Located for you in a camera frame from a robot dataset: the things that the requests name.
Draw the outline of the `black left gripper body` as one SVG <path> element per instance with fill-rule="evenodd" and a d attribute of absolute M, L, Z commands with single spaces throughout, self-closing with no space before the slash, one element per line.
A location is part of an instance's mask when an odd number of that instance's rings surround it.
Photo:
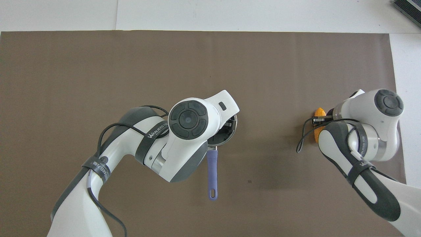
<path fill-rule="evenodd" d="M 230 117 L 230 119 L 227 120 L 222 128 L 218 131 L 217 137 L 219 139 L 230 139 L 234 135 L 236 127 L 237 115 L 234 115 L 233 117 Z"/>

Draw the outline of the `brown table mat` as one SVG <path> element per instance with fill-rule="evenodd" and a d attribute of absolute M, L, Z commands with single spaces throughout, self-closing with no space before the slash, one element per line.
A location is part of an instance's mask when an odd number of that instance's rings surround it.
<path fill-rule="evenodd" d="M 240 108 L 219 147 L 219 197 L 203 161 L 168 183 L 125 156 L 99 201 L 129 237 L 400 236 L 301 128 L 354 91 L 395 90 L 387 34 L 3 32 L 0 237 L 45 237 L 57 198 L 129 109 L 170 110 L 227 90 Z"/>

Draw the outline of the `dark grey ribbed panel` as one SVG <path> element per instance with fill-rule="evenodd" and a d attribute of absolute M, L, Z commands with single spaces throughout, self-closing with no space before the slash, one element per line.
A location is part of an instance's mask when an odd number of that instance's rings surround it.
<path fill-rule="evenodd" d="M 421 28 L 421 0 L 391 0 L 391 4 Z"/>

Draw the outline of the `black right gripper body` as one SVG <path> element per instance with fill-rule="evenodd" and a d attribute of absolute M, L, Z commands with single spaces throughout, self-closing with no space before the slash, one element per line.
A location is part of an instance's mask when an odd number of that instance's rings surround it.
<path fill-rule="evenodd" d="M 326 123 L 331 122 L 333 120 L 332 115 L 326 116 L 314 116 L 312 117 L 312 126 L 313 127 L 323 127 Z"/>

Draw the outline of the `yellow corn cob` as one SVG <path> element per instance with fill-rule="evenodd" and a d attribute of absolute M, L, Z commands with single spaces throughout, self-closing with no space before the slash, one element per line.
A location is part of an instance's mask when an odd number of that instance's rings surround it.
<path fill-rule="evenodd" d="M 315 111 L 314 116 L 315 117 L 326 116 L 326 112 L 325 112 L 325 110 L 323 110 L 322 108 L 319 107 Z M 319 135 L 320 135 L 320 132 L 322 132 L 323 129 L 324 129 L 324 126 L 319 127 L 319 128 L 317 128 L 317 129 L 314 130 L 314 139 L 315 139 L 315 142 L 317 144 L 319 143 Z"/>

